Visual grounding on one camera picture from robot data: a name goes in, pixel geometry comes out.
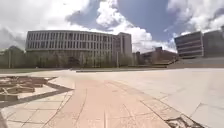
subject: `sky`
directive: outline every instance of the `sky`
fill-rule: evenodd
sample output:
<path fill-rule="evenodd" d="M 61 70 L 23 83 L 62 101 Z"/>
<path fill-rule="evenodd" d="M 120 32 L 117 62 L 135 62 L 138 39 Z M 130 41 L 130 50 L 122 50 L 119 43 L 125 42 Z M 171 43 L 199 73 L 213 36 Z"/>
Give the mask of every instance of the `sky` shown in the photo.
<path fill-rule="evenodd" d="M 174 37 L 224 25 L 224 0 L 0 0 L 0 50 L 25 47 L 30 30 L 132 35 L 133 52 L 176 52 Z"/>

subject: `paved plaza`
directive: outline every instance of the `paved plaza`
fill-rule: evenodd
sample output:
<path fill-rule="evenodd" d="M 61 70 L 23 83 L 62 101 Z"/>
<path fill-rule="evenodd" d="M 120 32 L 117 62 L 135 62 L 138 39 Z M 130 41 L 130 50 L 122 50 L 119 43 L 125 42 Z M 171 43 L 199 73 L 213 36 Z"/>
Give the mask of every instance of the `paved plaza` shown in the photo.
<path fill-rule="evenodd" d="M 0 128 L 170 128 L 179 117 L 224 127 L 224 69 L 16 75 L 55 79 L 18 101 L 0 101 Z"/>

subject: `white cloud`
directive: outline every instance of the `white cloud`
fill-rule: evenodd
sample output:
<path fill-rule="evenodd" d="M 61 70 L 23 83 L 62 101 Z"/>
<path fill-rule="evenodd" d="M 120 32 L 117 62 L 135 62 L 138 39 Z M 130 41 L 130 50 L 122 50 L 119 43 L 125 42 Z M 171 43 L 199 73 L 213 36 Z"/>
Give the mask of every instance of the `white cloud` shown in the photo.
<path fill-rule="evenodd" d="M 0 48 L 10 45 L 22 46 L 26 32 L 38 29 L 69 29 L 103 32 L 89 29 L 73 23 L 66 17 L 74 12 L 85 12 L 91 0 L 1 0 L 0 1 Z M 117 34 L 127 32 L 132 34 L 133 50 L 147 51 L 153 47 L 162 46 L 173 50 L 167 42 L 154 41 L 149 32 L 129 22 L 118 11 L 118 0 L 104 0 L 100 2 L 96 23 L 107 28 L 108 33 Z"/>
<path fill-rule="evenodd" d="M 216 16 L 224 9 L 224 0 L 169 0 L 167 8 L 196 30 L 218 29 L 224 24 L 223 16 Z"/>

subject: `concrete wall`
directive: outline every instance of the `concrete wall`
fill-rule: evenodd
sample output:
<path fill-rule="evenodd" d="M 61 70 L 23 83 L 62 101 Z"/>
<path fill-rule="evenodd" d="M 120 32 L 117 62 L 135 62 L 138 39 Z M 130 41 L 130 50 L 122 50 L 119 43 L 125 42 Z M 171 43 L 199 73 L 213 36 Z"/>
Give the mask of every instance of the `concrete wall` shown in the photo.
<path fill-rule="evenodd" d="M 203 36 L 204 57 L 224 57 L 224 38 L 221 31 L 212 31 Z"/>

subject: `cloud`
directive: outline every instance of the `cloud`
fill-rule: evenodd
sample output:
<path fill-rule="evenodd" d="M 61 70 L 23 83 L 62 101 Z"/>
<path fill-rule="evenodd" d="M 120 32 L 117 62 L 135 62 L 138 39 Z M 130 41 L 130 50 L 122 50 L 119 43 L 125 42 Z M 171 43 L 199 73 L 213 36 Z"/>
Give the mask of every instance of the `cloud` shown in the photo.
<path fill-rule="evenodd" d="M 149 51 L 157 46 L 175 49 L 169 41 L 153 40 L 149 32 L 128 21 L 118 6 L 118 0 L 0 1 L 0 37 L 4 36 L 0 39 L 0 49 L 10 45 L 24 47 L 26 32 L 39 29 L 126 32 L 132 34 L 133 51 Z M 94 16 L 86 18 L 92 12 Z"/>
<path fill-rule="evenodd" d="M 167 9 L 195 30 L 219 29 L 224 24 L 223 0 L 169 0 Z"/>

